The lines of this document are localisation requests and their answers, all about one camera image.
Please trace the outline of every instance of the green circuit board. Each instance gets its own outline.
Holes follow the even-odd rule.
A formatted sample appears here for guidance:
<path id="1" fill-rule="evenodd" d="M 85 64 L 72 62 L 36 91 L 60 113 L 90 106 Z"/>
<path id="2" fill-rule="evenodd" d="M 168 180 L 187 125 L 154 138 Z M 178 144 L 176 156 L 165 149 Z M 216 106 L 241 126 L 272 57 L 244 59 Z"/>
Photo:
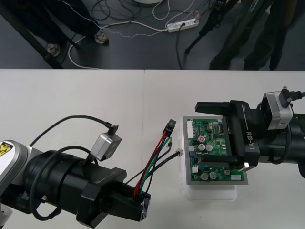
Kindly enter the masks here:
<path id="1" fill-rule="evenodd" d="M 202 155 L 227 155 L 222 120 L 188 119 L 187 121 L 192 122 L 194 136 L 194 138 L 188 139 L 192 176 L 191 181 L 244 181 L 243 172 L 230 170 L 227 167 L 205 166 L 198 164 L 198 159 Z"/>

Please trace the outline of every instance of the power strip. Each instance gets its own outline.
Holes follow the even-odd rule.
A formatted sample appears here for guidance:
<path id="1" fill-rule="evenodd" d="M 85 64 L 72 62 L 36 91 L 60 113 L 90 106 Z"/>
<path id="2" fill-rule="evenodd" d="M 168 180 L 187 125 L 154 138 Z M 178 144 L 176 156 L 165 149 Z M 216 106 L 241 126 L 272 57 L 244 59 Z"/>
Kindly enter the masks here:
<path id="1" fill-rule="evenodd" d="M 179 31 L 180 27 L 181 27 L 180 30 L 186 30 L 186 29 L 197 27 L 198 25 L 199 25 L 199 21 L 197 21 L 196 19 L 190 19 L 190 20 L 186 20 L 186 21 L 180 21 L 180 22 L 168 24 L 167 31 L 168 32 L 177 32 L 177 31 Z"/>

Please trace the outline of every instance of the shoe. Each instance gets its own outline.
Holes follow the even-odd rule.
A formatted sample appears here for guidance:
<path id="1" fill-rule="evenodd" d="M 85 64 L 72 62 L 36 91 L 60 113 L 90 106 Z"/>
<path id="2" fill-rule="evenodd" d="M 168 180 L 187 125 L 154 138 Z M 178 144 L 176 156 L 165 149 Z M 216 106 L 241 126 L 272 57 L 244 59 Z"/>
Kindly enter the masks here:
<path id="1" fill-rule="evenodd" d="M 105 44 L 108 42 L 108 37 L 104 32 L 102 32 L 102 30 L 98 31 L 98 33 L 95 34 L 94 38 L 99 44 Z"/>
<path id="2" fill-rule="evenodd" d="M 48 44 L 47 51 L 52 56 L 56 57 L 61 52 L 59 44 Z"/>

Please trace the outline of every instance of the electrolytic capacitor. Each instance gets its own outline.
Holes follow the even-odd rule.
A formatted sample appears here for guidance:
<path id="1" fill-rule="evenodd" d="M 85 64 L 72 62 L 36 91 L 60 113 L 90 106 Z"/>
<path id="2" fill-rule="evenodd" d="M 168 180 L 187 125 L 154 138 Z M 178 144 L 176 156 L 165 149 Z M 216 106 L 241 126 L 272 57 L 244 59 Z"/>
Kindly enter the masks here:
<path id="1" fill-rule="evenodd" d="M 204 136 L 199 136 L 198 142 L 203 143 L 204 141 L 205 141 L 205 137 Z"/>
<path id="2" fill-rule="evenodd" d="M 199 151 L 204 151 L 205 150 L 205 145 L 204 144 L 199 144 L 198 150 Z"/>
<path id="3" fill-rule="evenodd" d="M 209 175 L 208 175 L 207 173 L 202 173 L 202 174 L 200 175 L 200 179 L 201 179 L 201 180 L 208 180 L 208 179 L 209 179 Z"/>
<path id="4" fill-rule="evenodd" d="M 215 180 L 215 179 L 217 178 L 217 174 L 216 174 L 215 172 L 211 172 L 211 173 L 209 174 L 209 176 L 210 176 L 210 178 L 211 178 L 212 180 Z"/>
<path id="5" fill-rule="evenodd" d="M 210 152 L 213 150 L 213 146 L 212 145 L 206 145 L 205 146 L 206 151 Z"/>

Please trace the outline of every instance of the warning label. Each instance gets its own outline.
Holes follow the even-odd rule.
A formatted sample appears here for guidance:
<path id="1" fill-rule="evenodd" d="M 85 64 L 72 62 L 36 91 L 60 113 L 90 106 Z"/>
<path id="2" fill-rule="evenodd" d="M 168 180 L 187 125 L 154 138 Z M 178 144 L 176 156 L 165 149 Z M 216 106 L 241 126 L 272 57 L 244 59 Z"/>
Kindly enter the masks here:
<path id="1" fill-rule="evenodd" d="M 7 152 L 9 152 L 13 148 L 14 148 L 14 146 L 12 146 L 11 144 L 2 142 L 2 144 L 0 146 L 0 156 L 5 155 Z"/>

